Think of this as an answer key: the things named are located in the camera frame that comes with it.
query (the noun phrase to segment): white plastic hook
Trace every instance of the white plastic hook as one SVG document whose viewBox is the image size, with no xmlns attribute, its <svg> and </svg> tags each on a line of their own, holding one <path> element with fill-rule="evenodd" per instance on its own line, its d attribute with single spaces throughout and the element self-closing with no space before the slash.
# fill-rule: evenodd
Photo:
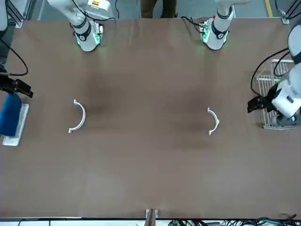
<svg viewBox="0 0 301 226">
<path fill-rule="evenodd" d="M 220 121 L 218 120 L 216 114 L 213 111 L 210 110 L 210 108 L 207 108 L 207 112 L 210 113 L 214 117 L 214 120 L 215 120 L 214 129 L 209 131 L 209 136 L 210 136 L 217 129 L 217 126 L 218 126 L 218 124 L 220 124 Z"/>
<path fill-rule="evenodd" d="M 86 119 L 86 111 L 85 111 L 83 105 L 81 105 L 79 102 L 77 102 L 76 99 L 74 99 L 73 103 L 74 103 L 75 105 L 78 105 L 78 106 L 81 107 L 81 109 L 83 110 L 83 117 L 81 118 L 81 121 L 80 121 L 80 123 L 78 124 L 78 126 L 76 126 L 76 127 L 74 127 L 74 128 L 69 128 L 69 133 L 72 133 L 72 131 L 75 131 L 75 130 L 80 129 L 80 128 L 83 126 L 83 124 L 84 124 L 84 122 L 85 122 L 85 119 Z"/>
</svg>

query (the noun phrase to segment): brown table surface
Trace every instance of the brown table surface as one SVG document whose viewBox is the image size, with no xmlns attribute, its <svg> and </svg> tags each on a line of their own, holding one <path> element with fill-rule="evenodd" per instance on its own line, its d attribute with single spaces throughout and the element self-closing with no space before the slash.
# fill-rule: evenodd
<svg viewBox="0 0 301 226">
<path fill-rule="evenodd" d="M 246 111 L 254 69 L 286 47 L 278 18 L 234 19 L 220 51 L 180 19 L 104 32 L 85 53 L 66 21 L 16 29 L 34 97 L 20 146 L 0 147 L 1 217 L 301 216 L 300 129 L 264 130 Z M 23 70 L 12 53 L 7 66 Z M 87 118 L 68 134 L 82 115 L 74 99 Z"/>
</svg>

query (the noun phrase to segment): blue block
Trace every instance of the blue block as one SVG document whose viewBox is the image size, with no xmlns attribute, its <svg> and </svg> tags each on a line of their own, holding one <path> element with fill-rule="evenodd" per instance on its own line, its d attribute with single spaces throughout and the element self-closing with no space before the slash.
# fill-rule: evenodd
<svg viewBox="0 0 301 226">
<path fill-rule="evenodd" d="M 13 137 L 19 123 L 22 101 L 18 94 L 7 94 L 0 112 L 0 134 Z"/>
</svg>

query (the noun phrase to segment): wire rack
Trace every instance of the wire rack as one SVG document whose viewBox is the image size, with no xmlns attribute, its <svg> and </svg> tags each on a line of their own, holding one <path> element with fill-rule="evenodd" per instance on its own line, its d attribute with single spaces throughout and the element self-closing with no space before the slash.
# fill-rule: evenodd
<svg viewBox="0 0 301 226">
<path fill-rule="evenodd" d="M 274 76 L 273 71 L 276 66 L 276 63 L 278 62 L 278 59 L 274 59 L 271 61 L 271 75 L 262 75 L 259 74 L 256 77 L 258 87 L 259 87 L 259 93 L 265 97 L 268 94 L 269 89 L 274 86 L 277 82 L 280 81 L 280 79 L 276 76 Z M 290 70 L 293 67 L 293 61 L 292 60 L 281 60 L 279 65 L 276 68 L 277 74 L 285 74 L 290 72 Z M 291 130 L 292 127 L 281 127 L 274 125 L 273 119 L 277 117 L 277 112 L 271 111 L 268 112 L 267 109 L 262 110 L 262 126 L 264 129 L 277 129 L 277 130 Z"/>
</svg>

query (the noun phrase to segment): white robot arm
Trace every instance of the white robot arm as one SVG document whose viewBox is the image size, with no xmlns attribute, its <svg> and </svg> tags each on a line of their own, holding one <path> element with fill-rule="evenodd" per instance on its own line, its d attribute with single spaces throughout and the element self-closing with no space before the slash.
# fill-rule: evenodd
<svg viewBox="0 0 301 226">
<path fill-rule="evenodd" d="M 251 0 L 215 0 L 217 13 L 215 18 L 210 18 L 202 26 L 202 41 L 212 50 L 222 48 L 227 39 L 229 26 L 234 16 L 233 5 L 243 5 Z"/>
<path fill-rule="evenodd" d="M 113 17 L 111 4 L 107 0 L 48 0 L 48 2 L 68 18 L 83 51 L 90 52 L 100 44 L 103 27 L 95 21 Z"/>
<path fill-rule="evenodd" d="M 288 35 L 288 49 L 295 66 L 268 91 L 266 97 L 257 96 L 248 102 L 248 112 L 266 108 L 278 112 L 272 119 L 274 126 L 301 125 L 301 20 Z"/>
</svg>

